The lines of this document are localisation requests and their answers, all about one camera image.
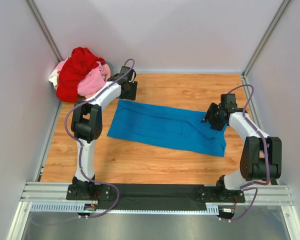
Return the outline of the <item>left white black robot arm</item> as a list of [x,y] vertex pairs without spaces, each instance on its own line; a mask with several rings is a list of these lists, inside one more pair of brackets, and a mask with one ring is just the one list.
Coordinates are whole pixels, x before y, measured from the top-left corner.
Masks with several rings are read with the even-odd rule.
[[121,67],[105,85],[85,101],[74,105],[71,131],[77,143],[77,168],[68,193],[84,201],[91,200],[98,191],[94,183],[94,153],[97,139],[103,130],[103,110],[114,100],[136,99],[138,82],[133,67]]

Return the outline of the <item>blue t shirt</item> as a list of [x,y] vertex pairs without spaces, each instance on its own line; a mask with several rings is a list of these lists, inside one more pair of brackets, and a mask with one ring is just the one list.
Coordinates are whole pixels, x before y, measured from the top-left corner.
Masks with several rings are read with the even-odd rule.
[[202,122],[206,112],[120,100],[108,137],[224,157],[224,130]]

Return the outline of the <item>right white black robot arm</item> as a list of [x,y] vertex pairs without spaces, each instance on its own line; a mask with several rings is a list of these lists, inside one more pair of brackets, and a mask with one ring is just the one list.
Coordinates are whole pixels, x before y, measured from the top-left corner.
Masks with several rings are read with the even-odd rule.
[[220,103],[211,103],[201,121],[209,123],[210,128],[216,131],[230,126],[244,143],[239,169],[222,176],[223,184],[215,189],[219,201],[228,201],[234,191],[251,185],[267,185],[281,177],[282,140],[262,131],[246,109],[238,107],[234,93],[221,94]]

